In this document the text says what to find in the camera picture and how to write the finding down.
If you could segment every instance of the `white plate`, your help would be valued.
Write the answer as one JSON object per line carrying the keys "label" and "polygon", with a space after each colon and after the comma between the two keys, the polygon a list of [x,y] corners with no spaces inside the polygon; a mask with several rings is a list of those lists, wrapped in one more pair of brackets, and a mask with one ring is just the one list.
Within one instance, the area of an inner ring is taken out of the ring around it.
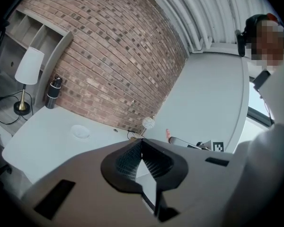
{"label": "white plate", "polygon": [[71,132],[75,138],[80,140],[87,140],[90,138],[89,129],[84,127],[83,125],[73,125],[71,128]]}

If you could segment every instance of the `lamp base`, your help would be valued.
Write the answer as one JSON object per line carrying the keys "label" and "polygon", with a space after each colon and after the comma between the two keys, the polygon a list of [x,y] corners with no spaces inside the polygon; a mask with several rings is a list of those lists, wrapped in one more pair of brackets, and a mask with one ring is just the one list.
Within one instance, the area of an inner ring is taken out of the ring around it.
{"label": "lamp base", "polygon": [[20,110],[19,106],[20,106],[20,101],[16,102],[14,104],[14,112],[15,114],[19,115],[19,116],[24,116],[24,115],[28,115],[30,112],[30,106],[28,103],[24,102],[25,105],[25,109],[24,110]]}

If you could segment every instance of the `brick wall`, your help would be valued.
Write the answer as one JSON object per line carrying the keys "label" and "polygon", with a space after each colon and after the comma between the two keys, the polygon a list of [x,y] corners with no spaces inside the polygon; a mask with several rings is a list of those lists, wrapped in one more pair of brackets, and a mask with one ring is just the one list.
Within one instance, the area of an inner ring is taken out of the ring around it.
{"label": "brick wall", "polygon": [[23,0],[72,31],[56,65],[57,104],[92,120],[141,131],[175,84],[187,56],[153,0]]}

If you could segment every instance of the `black bottle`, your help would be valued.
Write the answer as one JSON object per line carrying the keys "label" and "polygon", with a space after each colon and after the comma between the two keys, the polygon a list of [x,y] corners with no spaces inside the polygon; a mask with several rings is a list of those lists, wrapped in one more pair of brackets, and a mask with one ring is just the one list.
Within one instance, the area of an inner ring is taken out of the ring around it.
{"label": "black bottle", "polygon": [[51,82],[48,88],[46,103],[45,103],[45,106],[47,108],[52,109],[54,107],[56,99],[58,98],[60,92],[61,84],[62,84],[62,78],[56,75],[53,82]]}

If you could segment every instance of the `ceiling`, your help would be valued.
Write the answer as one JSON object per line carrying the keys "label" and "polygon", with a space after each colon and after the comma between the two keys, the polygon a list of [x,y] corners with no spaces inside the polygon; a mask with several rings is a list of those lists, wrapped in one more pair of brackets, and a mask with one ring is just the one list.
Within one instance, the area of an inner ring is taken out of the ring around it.
{"label": "ceiling", "polygon": [[267,0],[155,0],[177,30],[188,53],[232,50],[236,29],[254,14],[274,13]]}

